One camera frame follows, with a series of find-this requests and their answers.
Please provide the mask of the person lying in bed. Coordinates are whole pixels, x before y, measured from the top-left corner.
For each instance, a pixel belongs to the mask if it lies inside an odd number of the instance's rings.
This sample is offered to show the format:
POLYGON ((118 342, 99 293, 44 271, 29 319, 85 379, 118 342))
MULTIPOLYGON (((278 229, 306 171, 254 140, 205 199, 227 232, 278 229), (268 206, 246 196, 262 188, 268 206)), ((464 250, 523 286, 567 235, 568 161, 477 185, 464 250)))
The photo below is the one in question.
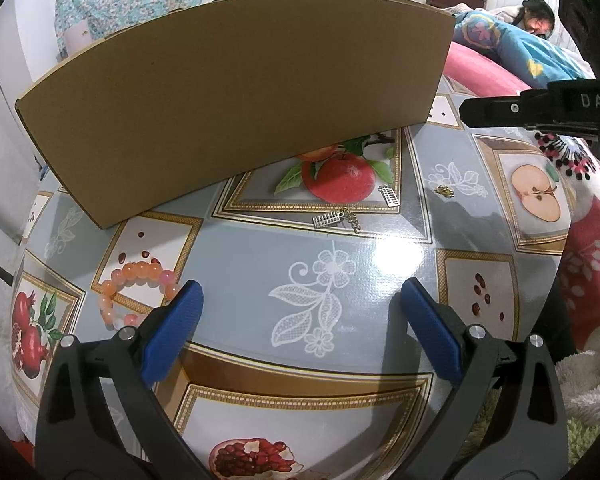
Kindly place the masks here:
POLYGON ((549 40, 555 28, 555 14, 545 0, 524 0, 512 24, 529 34, 549 40))

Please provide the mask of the fruit pattern tablecloth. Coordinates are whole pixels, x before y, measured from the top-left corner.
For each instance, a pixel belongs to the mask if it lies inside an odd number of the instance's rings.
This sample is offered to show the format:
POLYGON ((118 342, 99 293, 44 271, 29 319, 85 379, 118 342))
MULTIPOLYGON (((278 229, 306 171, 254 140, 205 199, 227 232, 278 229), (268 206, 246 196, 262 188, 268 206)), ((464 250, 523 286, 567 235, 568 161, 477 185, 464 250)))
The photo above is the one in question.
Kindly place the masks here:
POLYGON ((440 81, 421 125, 247 171, 109 229, 52 175, 12 296, 19 425, 35 433, 59 339, 105 339, 197 281, 204 312, 155 392, 219 479, 383 479, 448 396, 401 312, 418 278, 466 324, 530 333, 576 194, 527 131, 460 121, 440 81), (389 185, 399 207, 378 188, 389 185), (454 190, 445 198, 434 189, 454 190), (312 218, 348 208, 347 222, 312 218))

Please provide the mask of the brown cardboard box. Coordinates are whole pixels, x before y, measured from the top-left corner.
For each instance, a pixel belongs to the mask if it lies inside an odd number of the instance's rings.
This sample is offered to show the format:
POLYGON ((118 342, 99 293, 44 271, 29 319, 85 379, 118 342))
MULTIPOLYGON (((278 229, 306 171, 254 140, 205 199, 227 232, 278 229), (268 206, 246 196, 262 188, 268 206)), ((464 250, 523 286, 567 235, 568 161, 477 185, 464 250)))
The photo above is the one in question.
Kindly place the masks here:
POLYGON ((16 101, 101 228, 242 172, 424 122, 451 14, 410 0, 214 0, 67 58, 16 101))

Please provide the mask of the pink floral blanket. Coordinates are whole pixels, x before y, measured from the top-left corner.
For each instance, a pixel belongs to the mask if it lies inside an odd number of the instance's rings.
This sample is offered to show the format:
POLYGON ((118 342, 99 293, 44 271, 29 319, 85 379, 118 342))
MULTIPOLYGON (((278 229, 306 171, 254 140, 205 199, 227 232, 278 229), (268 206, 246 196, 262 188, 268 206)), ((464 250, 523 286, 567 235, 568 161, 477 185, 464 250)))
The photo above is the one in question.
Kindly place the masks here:
MULTIPOLYGON (((529 88, 497 62, 455 41, 443 73, 480 98, 514 96, 529 88)), ((574 345, 600 351, 600 162, 593 164, 588 179, 568 179, 577 200, 558 281, 574 345)))

